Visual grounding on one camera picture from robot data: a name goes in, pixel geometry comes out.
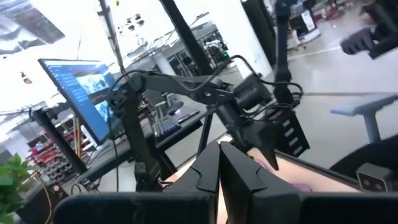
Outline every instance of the black metal pole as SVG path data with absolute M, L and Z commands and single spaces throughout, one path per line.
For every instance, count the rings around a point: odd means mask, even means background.
M 197 156 L 199 156 L 201 154 L 201 152 L 203 150 L 205 150 L 205 148 L 207 146 L 207 140 L 209 139 L 209 132 L 210 132 L 212 120 L 213 120 L 213 114 L 209 114 L 205 118 L 205 123 L 204 123 L 203 129 L 201 131 Z
M 118 36 L 116 35 L 116 30 L 113 25 L 112 21 L 112 13 L 111 13 L 111 8 L 107 4 L 106 0 L 99 0 L 99 4 L 101 6 L 101 12 L 97 12 L 97 15 L 100 17 L 103 17 L 105 24 L 105 30 L 108 31 L 106 35 L 108 36 L 109 43 L 111 44 L 113 53 L 116 56 L 117 63 L 120 67 L 120 71 L 124 74 L 126 72 L 126 69 L 124 68 L 123 65 L 123 56 L 120 52 L 120 47 L 119 47 L 119 42 L 118 42 Z
M 35 110 L 32 111 L 32 117 L 41 127 L 44 128 L 46 134 L 53 139 L 54 143 L 68 159 L 74 170 L 78 174 L 86 172 L 86 165 L 76 155 L 75 151 L 70 147 L 65 138 L 63 138 L 62 134 L 56 129 L 54 124 L 51 122 L 51 119 L 47 115 L 47 112 L 43 109 Z
M 210 61 L 206 56 L 205 51 L 199 46 L 198 41 L 192 34 L 191 29 L 187 22 L 185 22 L 174 0 L 159 1 L 162 3 L 166 13 L 169 15 L 175 30 L 185 44 L 193 62 L 198 66 L 201 75 L 211 75 L 213 73 L 213 69 L 210 66 Z
M 269 15 L 263 0 L 247 0 L 242 3 L 250 24 L 259 39 L 262 50 L 267 56 L 269 64 L 276 64 L 275 30 L 272 17 Z
M 275 82 L 290 82 L 292 79 L 292 74 L 290 73 L 287 62 L 287 30 L 289 28 L 288 22 L 291 5 L 292 1 L 288 1 L 288 4 L 283 1 L 276 1 L 275 4 L 276 21 L 278 25 L 278 58 Z M 274 95 L 279 103 L 291 104 L 294 102 L 287 85 L 277 85 L 274 89 Z

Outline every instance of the yellow cable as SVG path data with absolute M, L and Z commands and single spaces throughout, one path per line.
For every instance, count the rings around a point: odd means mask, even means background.
M 45 186 L 44 183 L 42 182 L 42 179 L 41 179 L 37 174 L 35 174 L 35 177 L 36 177 L 36 179 L 40 182 L 40 184 L 43 186 L 45 195 L 46 195 L 46 197 L 47 197 L 47 200 L 49 201 L 50 213 L 49 213 L 49 217 L 47 218 L 47 220 L 46 220 L 45 223 L 44 223 L 44 224 L 49 224 L 49 221 L 50 221 L 51 216 L 52 216 L 52 204 L 51 204 L 50 195 L 49 195 L 49 192 L 47 191 L 46 186 Z

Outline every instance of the computer monitor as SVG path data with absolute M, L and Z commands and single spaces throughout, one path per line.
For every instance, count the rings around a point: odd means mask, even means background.
M 111 109 L 108 117 L 107 97 L 115 79 L 107 66 L 87 60 L 39 59 L 39 63 L 94 141 L 104 143 L 110 134 L 108 119 L 112 128 L 120 124 Z

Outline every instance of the floor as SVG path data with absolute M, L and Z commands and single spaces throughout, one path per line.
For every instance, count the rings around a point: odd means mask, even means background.
M 362 117 L 344 117 L 331 114 L 330 110 L 360 98 L 358 93 L 385 93 L 397 90 L 398 75 L 395 73 L 395 62 L 398 51 L 373 61 L 366 54 L 348 56 L 338 48 L 342 38 L 360 27 L 357 15 L 358 10 L 352 9 L 334 21 L 319 23 L 321 37 L 307 44 L 306 49 L 300 48 L 298 52 L 289 55 L 293 81 L 301 84 L 307 93 L 296 112 L 311 149 L 300 158 L 326 168 L 368 142 Z M 242 80 L 234 68 L 225 72 L 221 78 L 234 84 Z M 185 104 L 196 106 L 189 100 L 186 100 Z M 384 108 L 377 114 L 382 137 L 397 132 L 398 119 L 392 119 L 397 112 L 398 103 Z M 210 141 L 225 131 L 215 116 L 210 130 Z M 200 134 L 201 129 L 167 151 L 176 166 L 196 153 Z M 120 191 L 134 191 L 133 173 L 134 168 L 131 164 L 125 163 L 120 166 Z M 116 190 L 115 170 L 102 178 L 99 190 Z

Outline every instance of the white wall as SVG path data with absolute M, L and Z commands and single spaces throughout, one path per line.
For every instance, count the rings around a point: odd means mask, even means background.
M 256 72 L 264 76 L 272 71 L 268 59 L 242 7 L 240 0 L 204 0 L 211 18 L 227 43 L 230 55 L 243 56 Z M 236 65 L 243 78 L 250 70 L 240 60 Z

